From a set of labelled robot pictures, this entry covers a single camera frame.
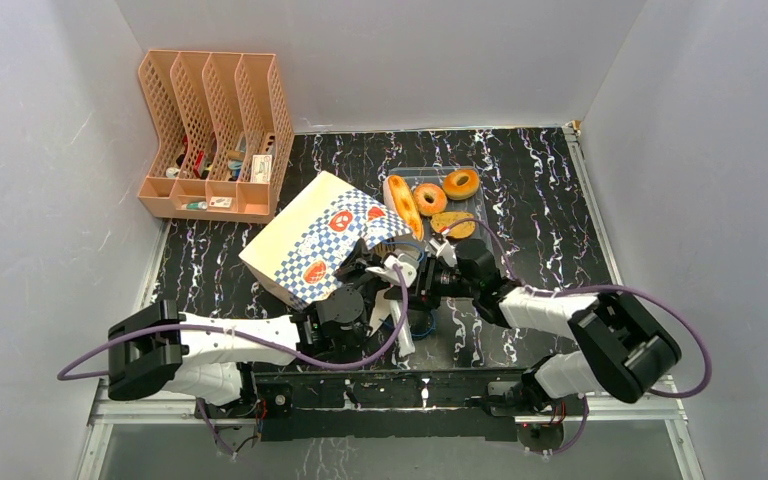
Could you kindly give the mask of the orange fake donut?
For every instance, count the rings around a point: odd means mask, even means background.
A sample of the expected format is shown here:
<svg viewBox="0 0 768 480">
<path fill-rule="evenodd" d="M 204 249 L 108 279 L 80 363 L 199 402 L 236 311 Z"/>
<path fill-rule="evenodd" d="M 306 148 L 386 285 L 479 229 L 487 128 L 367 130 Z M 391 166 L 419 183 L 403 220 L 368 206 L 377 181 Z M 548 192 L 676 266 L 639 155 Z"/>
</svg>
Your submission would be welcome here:
<svg viewBox="0 0 768 480">
<path fill-rule="evenodd" d="M 478 173 L 472 169 L 459 169 L 449 173 L 442 182 L 446 196 L 455 201 L 462 201 L 474 196 L 481 186 Z"/>
</svg>

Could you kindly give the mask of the fake long baguette roll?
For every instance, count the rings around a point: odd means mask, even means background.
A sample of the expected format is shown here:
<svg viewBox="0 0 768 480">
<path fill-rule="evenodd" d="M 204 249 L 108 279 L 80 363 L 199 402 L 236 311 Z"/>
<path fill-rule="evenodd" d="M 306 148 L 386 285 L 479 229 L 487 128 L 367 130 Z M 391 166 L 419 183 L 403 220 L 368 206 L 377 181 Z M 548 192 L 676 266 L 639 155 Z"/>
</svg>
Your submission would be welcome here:
<svg viewBox="0 0 768 480">
<path fill-rule="evenodd" d="M 383 197 L 385 205 L 395 211 L 410 227 L 413 237 L 423 241 L 425 237 L 423 219 L 412 190 L 404 178 L 399 175 L 389 175 L 383 182 Z"/>
</svg>

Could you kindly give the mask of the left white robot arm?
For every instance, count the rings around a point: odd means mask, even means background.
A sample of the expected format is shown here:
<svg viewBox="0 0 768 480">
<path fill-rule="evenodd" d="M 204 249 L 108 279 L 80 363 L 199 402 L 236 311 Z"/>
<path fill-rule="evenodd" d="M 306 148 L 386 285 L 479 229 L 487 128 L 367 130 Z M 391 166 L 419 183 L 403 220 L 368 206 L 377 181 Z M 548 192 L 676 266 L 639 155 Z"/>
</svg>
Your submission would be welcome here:
<svg viewBox="0 0 768 480">
<path fill-rule="evenodd" d="M 299 361 L 352 371 L 375 362 L 398 337 L 393 332 L 375 353 L 364 355 L 377 296 L 388 287 L 406 294 L 415 271 L 394 256 L 358 268 L 362 273 L 353 282 L 295 314 L 213 318 L 182 312 L 171 300 L 137 311 L 107 334 L 109 398 L 135 401 L 166 391 L 246 416 L 257 407 L 259 391 L 243 371 L 245 364 Z"/>
</svg>

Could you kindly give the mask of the blue checkered paper bag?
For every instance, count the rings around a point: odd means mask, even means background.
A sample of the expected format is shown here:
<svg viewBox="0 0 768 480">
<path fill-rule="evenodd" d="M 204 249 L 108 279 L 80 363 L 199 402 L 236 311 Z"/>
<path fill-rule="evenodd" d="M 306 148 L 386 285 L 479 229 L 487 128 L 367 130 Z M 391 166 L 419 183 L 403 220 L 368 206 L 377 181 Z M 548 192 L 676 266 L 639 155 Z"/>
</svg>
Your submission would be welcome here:
<svg viewBox="0 0 768 480">
<path fill-rule="evenodd" d="M 273 296 L 295 310 L 325 299 L 359 240 L 369 249 L 408 235 L 398 214 L 329 172 L 319 173 L 240 252 Z"/>
</svg>

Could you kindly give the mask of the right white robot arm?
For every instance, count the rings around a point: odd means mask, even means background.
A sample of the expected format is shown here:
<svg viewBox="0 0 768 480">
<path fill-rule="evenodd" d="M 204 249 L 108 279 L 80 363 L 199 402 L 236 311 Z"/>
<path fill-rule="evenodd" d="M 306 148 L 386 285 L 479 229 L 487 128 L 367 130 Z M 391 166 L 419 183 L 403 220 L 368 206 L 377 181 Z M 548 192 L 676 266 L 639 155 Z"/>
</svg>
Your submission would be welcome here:
<svg viewBox="0 0 768 480">
<path fill-rule="evenodd" d="M 515 382 L 496 381 L 473 399 L 486 410 L 550 413 L 571 395 L 606 392 L 634 403 L 682 358 L 678 343 L 630 292 L 546 292 L 504 276 L 480 240 L 432 243 L 421 261 L 408 260 L 407 288 L 390 287 L 397 308 L 430 312 L 441 299 L 471 301 L 480 318 L 508 329 L 534 329 L 573 340 L 577 351 L 552 354 Z"/>
</svg>

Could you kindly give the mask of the fake herb bread slice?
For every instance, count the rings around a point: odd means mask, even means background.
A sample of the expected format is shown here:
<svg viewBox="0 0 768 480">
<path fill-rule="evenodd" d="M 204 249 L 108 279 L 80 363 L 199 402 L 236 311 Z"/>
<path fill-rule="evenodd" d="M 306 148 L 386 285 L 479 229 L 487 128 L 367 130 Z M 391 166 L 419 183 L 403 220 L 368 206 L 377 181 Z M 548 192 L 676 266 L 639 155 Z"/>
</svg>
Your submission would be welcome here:
<svg viewBox="0 0 768 480">
<path fill-rule="evenodd" d="M 432 229 L 445 237 L 462 240 L 475 232 L 474 215 L 467 211 L 446 211 L 431 216 Z"/>
</svg>

